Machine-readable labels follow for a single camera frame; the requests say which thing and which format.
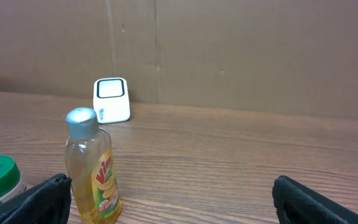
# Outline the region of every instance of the fruit image on label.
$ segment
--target fruit image on label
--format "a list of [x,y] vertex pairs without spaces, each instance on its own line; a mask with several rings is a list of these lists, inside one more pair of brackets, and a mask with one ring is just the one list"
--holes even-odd
[[115,211],[118,204],[117,180],[112,162],[112,150],[103,154],[92,171],[92,189],[96,209],[100,217]]

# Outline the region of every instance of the transparent bottle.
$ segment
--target transparent bottle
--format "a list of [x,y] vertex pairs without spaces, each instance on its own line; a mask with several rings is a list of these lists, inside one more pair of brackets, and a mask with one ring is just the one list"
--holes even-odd
[[91,108],[67,114],[70,131],[65,160],[83,223],[114,223],[122,209],[118,194],[110,135],[99,128]]

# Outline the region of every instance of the black object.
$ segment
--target black object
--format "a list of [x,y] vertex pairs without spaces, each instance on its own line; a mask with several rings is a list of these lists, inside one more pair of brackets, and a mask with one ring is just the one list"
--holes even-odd
[[64,224],[71,204],[71,179],[57,174],[0,206],[0,224]]
[[272,194],[280,224],[358,224],[358,214],[289,177],[278,177]]

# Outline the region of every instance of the wood grain surface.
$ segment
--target wood grain surface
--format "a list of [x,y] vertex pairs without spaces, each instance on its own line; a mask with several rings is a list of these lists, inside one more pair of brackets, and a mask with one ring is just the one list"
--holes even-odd
[[[30,185],[66,172],[65,115],[91,100],[0,93],[0,154]],[[132,104],[104,125],[124,201],[118,223],[277,223],[287,175],[358,213],[358,120]],[[69,223],[80,223],[75,201]]]

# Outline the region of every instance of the red logo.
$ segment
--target red logo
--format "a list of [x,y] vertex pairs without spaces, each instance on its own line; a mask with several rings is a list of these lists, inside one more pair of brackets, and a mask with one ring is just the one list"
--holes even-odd
[[109,171],[110,165],[111,165],[111,156],[109,156],[109,159],[102,162],[100,170],[99,170],[99,174],[96,176],[96,180],[100,184],[104,184],[104,176]]

